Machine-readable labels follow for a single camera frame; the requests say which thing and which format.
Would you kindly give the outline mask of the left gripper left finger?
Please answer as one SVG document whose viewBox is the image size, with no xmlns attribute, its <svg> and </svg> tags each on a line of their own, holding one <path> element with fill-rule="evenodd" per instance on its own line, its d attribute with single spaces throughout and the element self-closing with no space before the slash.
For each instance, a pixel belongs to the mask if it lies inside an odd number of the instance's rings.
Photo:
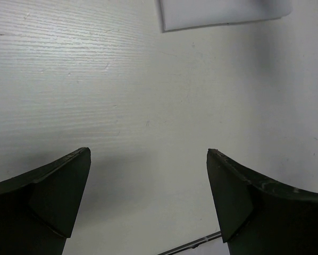
<svg viewBox="0 0 318 255">
<path fill-rule="evenodd" d="M 62 254 L 91 166 L 87 147 L 0 182 L 0 254 Z"/>
</svg>

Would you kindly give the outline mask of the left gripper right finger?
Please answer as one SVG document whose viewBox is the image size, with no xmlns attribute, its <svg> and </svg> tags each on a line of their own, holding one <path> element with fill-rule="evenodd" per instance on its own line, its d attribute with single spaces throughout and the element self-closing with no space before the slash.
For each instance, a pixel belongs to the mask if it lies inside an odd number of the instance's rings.
<svg viewBox="0 0 318 255">
<path fill-rule="evenodd" d="M 318 193 L 247 168 L 216 149 L 207 173 L 231 254 L 318 254 Z"/>
</svg>

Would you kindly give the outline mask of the white t shirt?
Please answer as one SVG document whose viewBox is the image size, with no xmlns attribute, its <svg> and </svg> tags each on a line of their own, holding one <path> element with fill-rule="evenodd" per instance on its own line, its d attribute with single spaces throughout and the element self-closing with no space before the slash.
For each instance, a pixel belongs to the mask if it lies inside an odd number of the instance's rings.
<svg viewBox="0 0 318 255">
<path fill-rule="evenodd" d="M 161 0 L 155 4 L 162 32 L 275 20 L 292 12 L 292 2 L 286 0 Z"/>
</svg>

